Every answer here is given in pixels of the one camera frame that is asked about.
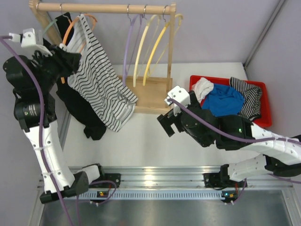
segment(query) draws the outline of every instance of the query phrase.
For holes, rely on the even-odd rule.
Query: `blue cloth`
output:
[[[202,109],[209,109],[217,117],[238,114],[244,101],[244,97],[231,86],[214,84],[214,88],[207,95]]]

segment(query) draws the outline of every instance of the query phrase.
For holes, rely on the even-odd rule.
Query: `orange hanger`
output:
[[[97,23],[97,19],[95,18],[95,16],[93,16],[93,15],[91,15],[91,14],[84,14],[84,15],[90,17],[91,19],[93,19],[93,26],[92,26],[92,29],[91,29],[91,30],[94,30],[95,25],[96,25],[96,23]],[[68,38],[68,36],[69,36],[69,34],[70,34],[71,29],[73,28],[74,24],[75,24],[76,22],[78,22],[78,21],[79,21],[79,17],[76,17],[76,18],[70,23],[70,25],[69,25],[69,27],[68,27],[68,29],[67,29],[65,35],[64,35],[64,38],[63,38],[63,44],[64,44],[64,45],[66,45],[67,38]],[[83,48],[84,48],[85,45],[86,45],[86,42],[83,43],[82,47],[81,47],[80,50],[79,50],[79,53],[83,50]],[[65,83],[65,78],[61,78],[61,81],[62,81],[62,84],[64,84],[64,83]]]

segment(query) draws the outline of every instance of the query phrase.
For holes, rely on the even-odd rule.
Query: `red basket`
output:
[[[192,75],[190,76],[190,84],[189,84],[189,90],[192,90],[192,85],[197,83],[200,78],[206,78],[212,83],[217,83],[221,85],[229,85],[229,79],[223,79],[223,78],[215,78],[215,77],[206,77],[206,76],[198,76],[198,75]],[[271,117],[271,111],[269,108],[269,99],[268,99],[268,92],[267,88],[265,87],[265,84],[260,81],[245,81],[249,84],[253,84],[256,86],[259,86],[262,89],[262,97],[260,99],[261,101],[261,118],[254,120],[254,123],[259,125],[260,127],[270,127],[272,125],[272,117]]]

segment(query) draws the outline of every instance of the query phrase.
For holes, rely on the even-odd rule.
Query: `black and white striped shirt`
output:
[[[262,89],[253,84],[246,83],[237,78],[230,78],[230,86],[240,92],[245,101],[239,114],[247,117],[250,120],[255,120],[261,117],[260,113],[260,98],[262,96]]]
[[[91,104],[108,128],[118,131],[133,114],[138,98],[129,88],[122,86],[122,81],[82,14],[74,25],[74,35],[67,51],[79,52],[85,42],[79,70],[68,77],[68,85]]]

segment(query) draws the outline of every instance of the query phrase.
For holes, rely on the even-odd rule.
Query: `white floor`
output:
[[[115,66],[121,74],[122,66]],[[166,64],[158,65],[154,74],[164,77]],[[189,88],[191,75],[246,79],[241,63],[173,64],[173,85]],[[134,113],[119,131],[107,129],[99,141],[87,139],[84,126],[71,118],[64,146],[68,166],[216,166],[252,158],[257,153],[224,151],[214,145],[202,148],[186,133],[165,133],[158,115]]]

